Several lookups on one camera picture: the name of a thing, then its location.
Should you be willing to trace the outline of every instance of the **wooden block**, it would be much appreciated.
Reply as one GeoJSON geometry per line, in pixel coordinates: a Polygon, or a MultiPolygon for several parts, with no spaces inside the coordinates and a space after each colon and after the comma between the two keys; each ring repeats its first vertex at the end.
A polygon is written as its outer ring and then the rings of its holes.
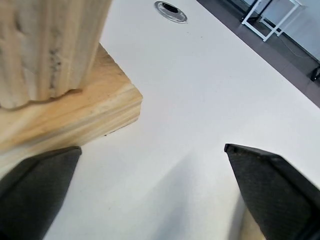
{"type": "Polygon", "coordinates": [[[0,108],[0,177],[19,161],[113,132],[138,119],[142,95],[99,46],[91,83],[47,103],[0,108]]]}
{"type": "Polygon", "coordinates": [[[248,208],[246,208],[244,212],[239,239],[240,240],[266,240],[265,236],[260,230],[259,225],[256,223],[254,217],[251,215],[248,208]]]}
{"type": "Polygon", "coordinates": [[[85,86],[112,0],[0,0],[0,105],[85,86]]]}

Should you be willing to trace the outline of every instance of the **wooden base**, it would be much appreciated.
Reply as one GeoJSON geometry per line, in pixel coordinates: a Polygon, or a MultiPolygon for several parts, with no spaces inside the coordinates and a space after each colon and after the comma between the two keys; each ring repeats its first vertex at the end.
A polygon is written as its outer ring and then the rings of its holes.
{"type": "Polygon", "coordinates": [[[89,79],[51,102],[0,108],[0,178],[26,157],[81,146],[138,119],[142,95],[101,46],[89,79]]]}

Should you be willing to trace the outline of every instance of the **white tabletop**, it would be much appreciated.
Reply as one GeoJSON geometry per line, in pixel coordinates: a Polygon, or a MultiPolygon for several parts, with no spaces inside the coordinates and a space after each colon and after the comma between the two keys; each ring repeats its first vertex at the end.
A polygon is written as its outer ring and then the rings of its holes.
{"type": "Polygon", "coordinates": [[[83,146],[46,240],[233,240],[243,205],[225,143],[282,155],[320,187],[320,111],[196,0],[114,0],[102,45],[144,96],[83,146]]]}

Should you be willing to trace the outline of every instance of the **cable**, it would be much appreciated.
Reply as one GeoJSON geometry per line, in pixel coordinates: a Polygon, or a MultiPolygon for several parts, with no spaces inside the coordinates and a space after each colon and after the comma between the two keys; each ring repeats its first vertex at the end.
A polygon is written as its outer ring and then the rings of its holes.
{"type": "Polygon", "coordinates": [[[279,39],[280,39],[281,42],[290,50],[290,52],[292,52],[295,56],[297,56],[297,57],[299,57],[299,58],[302,58],[302,59],[309,59],[309,58],[311,58],[310,56],[300,56],[300,55],[296,54],[296,53],[285,43],[285,41],[284,41],[281,37],[279,37],[279,39]]]}

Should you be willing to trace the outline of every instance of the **wall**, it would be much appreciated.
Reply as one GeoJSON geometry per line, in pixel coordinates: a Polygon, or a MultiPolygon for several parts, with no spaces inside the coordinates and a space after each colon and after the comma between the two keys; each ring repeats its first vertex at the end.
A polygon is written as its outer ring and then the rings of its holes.
{"type": "MultiPolygon", "coordinates": [[[[252,4],[254,0],[245,1],[248,4],[252,4]]],[[[257,11],[259,12],[267,2],[267,0],[264,0],[257,11]]],[[[288,26],[285,33],[320,60],[320,1],[300,0],[300,2],[304,4],[306,8],[300,16],[288,26]]],[[[292,3],[289,0],[273,0],[264,14],[267,19],[277,24],[291,7],[292,3]]],[[[290,19],[294,18],[294,14],[283,24],[284,26],[290,19]]]]}

